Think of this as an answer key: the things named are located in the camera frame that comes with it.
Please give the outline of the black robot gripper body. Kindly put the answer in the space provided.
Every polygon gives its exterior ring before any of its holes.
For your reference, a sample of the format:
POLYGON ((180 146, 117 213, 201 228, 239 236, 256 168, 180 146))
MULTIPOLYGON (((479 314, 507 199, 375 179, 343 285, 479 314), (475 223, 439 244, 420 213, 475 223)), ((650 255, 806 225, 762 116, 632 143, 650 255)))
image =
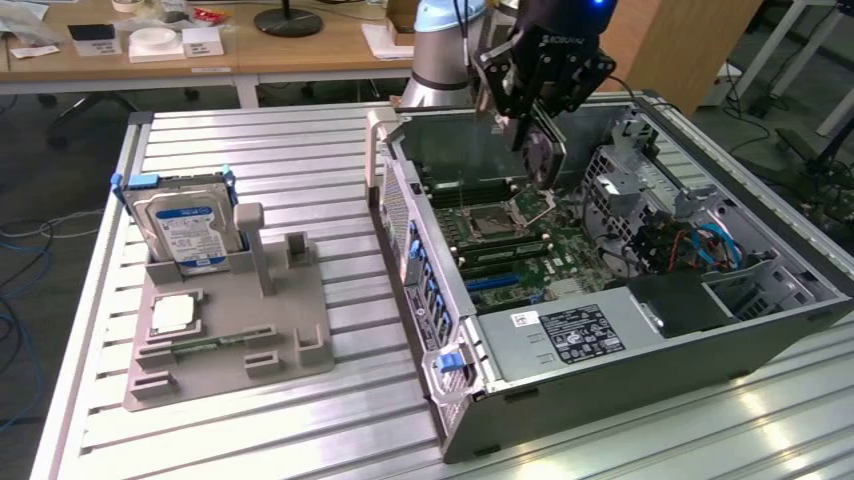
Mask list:
POLYGON ((518 3, 511 43, 519 87, 555 88, 570 55, 604 53, 600 35, 607 30, 614 12, 612 1, 518 3))

